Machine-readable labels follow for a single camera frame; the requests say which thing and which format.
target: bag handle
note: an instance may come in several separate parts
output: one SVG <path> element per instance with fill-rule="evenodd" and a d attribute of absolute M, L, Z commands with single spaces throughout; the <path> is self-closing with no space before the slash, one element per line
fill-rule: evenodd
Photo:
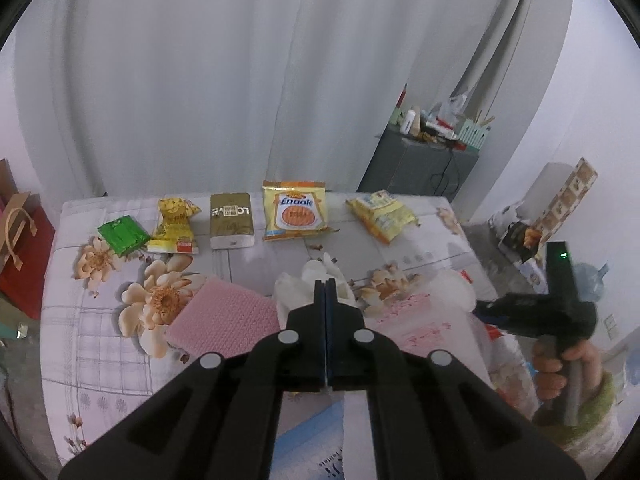
<path fill-rule="evenodd" d="M 12 216 L 14 215 L 15 212 L 18 212 L 18 211 L 22 211 L 24 215 L 27 217 L 27 219 L 29 220 L 31 236 L 36 235 L 36 233 L 38 232 L 38 227 L 36 226 L 35 220 L 31 218 L 29 213 L 27 213 L 23 207 L 12 208 L 11 211 L 9 211 L 9 213 L 6 216 L 6 221 L 4 222 L 4 240 L 6 241 L 6 248 L 9 254 L 4 258 L 4 261 L 6 262 L 9 259 L 9 256 L 11 256 L 12 259 L 14 260 L 15 268 L 20 270 L 22 268 L 22 260 L 20 259 L 20 256 L 18 256 L 15 253 L 15 244 L 18 241 L 20 234 L 22 233 L 24 223 L 20 227 L 18 227 L 18 231 L 16 232 L 14 239 L 13 240 L 9 239 L 9 228 L 11 227 Z"/>

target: orange snack package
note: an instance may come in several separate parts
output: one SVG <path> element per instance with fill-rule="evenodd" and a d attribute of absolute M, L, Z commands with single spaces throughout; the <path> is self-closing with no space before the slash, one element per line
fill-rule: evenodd
<path fill-rule="evenodd" d="M 313 236 L 329 230 L 324 182 L 262 183 L 265 240 Z"/>

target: human hand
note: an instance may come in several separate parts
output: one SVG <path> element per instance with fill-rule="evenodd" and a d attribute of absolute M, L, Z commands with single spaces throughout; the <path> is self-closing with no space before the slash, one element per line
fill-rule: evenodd
<path fill-rule="evenodd" d="M 558 372 L 562 369 L 560 359 L 545 357 L 545 347 L 540 341 L 533 345 L 533 367 L 538 371 L 534 378 L 540 400 L 550 400 L 566 386 L 566 377 Z M 565 361 L 582 361 L 582 401 L 591 399 L 602 382 L 600 352 L 589 341 L 580 341 L 562 353 Z"/>

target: yellow chip bag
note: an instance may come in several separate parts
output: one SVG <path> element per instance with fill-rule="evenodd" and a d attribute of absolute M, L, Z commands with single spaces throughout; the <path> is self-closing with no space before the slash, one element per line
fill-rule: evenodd
<path fill-rule="evenodd" d="M 146 244 L 148 253 L 198 254 L 189 218 L 200 212 L 190 200 L 177 196 L 158 201 L 161 222 Z"/>
<path fill-rule="evenodd" d="M 329 230 L 324 182 L 262 183 L 265 240 L 313 236 Z"/>
<path fill-rule="evenodd" d="M 418 225 L 418 217 L 385 190 L 346 200 L 347 205 L 367 231 L 384 244 L 398 236 L 405 225 Z"/>

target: snack package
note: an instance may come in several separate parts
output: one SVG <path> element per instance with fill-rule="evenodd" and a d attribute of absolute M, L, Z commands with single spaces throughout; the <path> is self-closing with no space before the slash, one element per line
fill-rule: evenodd
<path fill-rule="evenodd" d="M 98 232 L 118 256 L 139 249 L 149 240 L 148 233 L 129 215 L 101 225 Z"/>
<path fill-rule="evenodd" d="M 542 238 L 542 231 L 534 229 L 525 222 L 517 221 L 509 225 L 506 234 L 498 243 L 498 249 L 512 263 L 519 266 L 536 255 L 540 238 Z"/>
<path fill-rule="evenodd" d="M 210 234 L 212 249 L 252 247 L 254 217 L 248 193 L 211 195 Z"/>
<path fill-rule="evenodd" d="M 418 217 L 385 190 L 346 200 L 347 205 L 365 225 L 367 231 L 389 245 L 405 225 L 418 225 Z"/>
<path fill-rule="evenodd" d="M 329 230 L 324 182 L 262 183 L 265 240 L 313 236 Z"/>
<path fill-rule="evenodd" d="M 189 225 L 189 218 L 200 208 L 179 197 L 161 198 L 158 207 L 162 221 L 146 244 L 149 253 L 198 254 L 198 246 Z"/>

